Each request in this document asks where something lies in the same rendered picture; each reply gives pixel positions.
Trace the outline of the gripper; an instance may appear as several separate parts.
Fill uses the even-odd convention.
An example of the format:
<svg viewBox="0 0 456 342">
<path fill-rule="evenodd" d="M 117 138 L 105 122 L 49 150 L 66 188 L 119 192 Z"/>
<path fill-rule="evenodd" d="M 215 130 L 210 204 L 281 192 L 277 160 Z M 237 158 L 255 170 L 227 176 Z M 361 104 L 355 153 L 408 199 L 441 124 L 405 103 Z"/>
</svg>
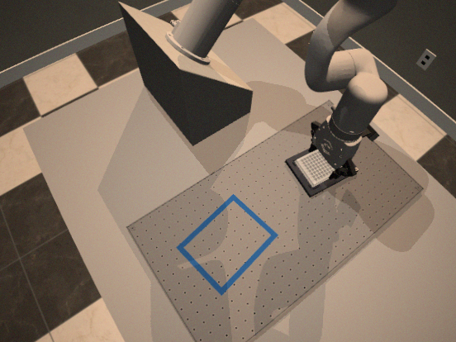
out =
<svg viewBox="0 0 456 342">
<path fill-rule="evenodd" d="M 357 172 L 352 158 L 359 148 L 362 136 L 354 141 L 338 139 L 330 131 L 330 118 L 331 115 L 322 123 L 317 121 L 311 123 L 311 135 L 313 139 L 311 139 L 312 144 L 308 151 L 311 153 L 312 151 L 319 150 L 327 163 L 335 169 L 329 176 L 329 180 L 332 178 L 337 179 L 340 175 L 353 177 Z"/>
</svg>

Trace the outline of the blue tape outline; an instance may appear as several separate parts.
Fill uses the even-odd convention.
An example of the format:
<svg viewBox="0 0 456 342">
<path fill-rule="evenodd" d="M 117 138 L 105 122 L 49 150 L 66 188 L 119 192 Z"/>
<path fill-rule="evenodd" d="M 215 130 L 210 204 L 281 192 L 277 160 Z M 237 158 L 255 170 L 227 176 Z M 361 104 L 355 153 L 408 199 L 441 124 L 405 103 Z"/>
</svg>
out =
<svg viewBox="0 0 456 342">
<path fill-rule="evenodd" d="M 269 234 L 269 238 L 256 250 L 256 252 L 241 266 L 241 268 L 221 287 L 207 271 L 184 249 L 184 247 L 198 235 L 211 221 L 213 221 L 227 206 L 236 202 L 244 211 L 246 211 L 254 220 L 256 220 Z M 264 221 L 253 213 L 238 197 L 234 194 L 228 198 L 216 211 L 214 211 L 191 235 L 189 235 L 176 248 L 192 264 L 192 266 L 221 294 L 240 277 L 240 275 L 264 252 L 264 250 L 275 240 L 278 234 L 272 230 Z"/>
</svg>

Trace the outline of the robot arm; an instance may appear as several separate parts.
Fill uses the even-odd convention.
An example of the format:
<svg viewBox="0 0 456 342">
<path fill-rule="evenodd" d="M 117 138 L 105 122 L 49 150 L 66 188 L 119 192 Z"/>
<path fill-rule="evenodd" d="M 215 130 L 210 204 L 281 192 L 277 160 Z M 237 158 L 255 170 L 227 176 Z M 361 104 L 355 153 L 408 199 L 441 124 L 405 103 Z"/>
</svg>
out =
<svg viewBox="0 0 456 342">
<path fill-rule="evenodd" d="M 314 92 L 345 89 L 333 105 L 331 133 L 354 141 L 379 134 L 369 125 L 387 100 L 387 86 L 379 78 L 375 60 L 366 49 L 338 47 L 356 31 L 388 14 L 398 0 L 339 0 L 314 30 L 308 46 L 305 80 Z M 171 46 L 199 64 L 209 65 L 208 53 L 242 0 L 192 0 L 183 19 L 172 20 L 165 35 Z M 333 57 L 332 57 L 333 56 Z"/>
</svg>

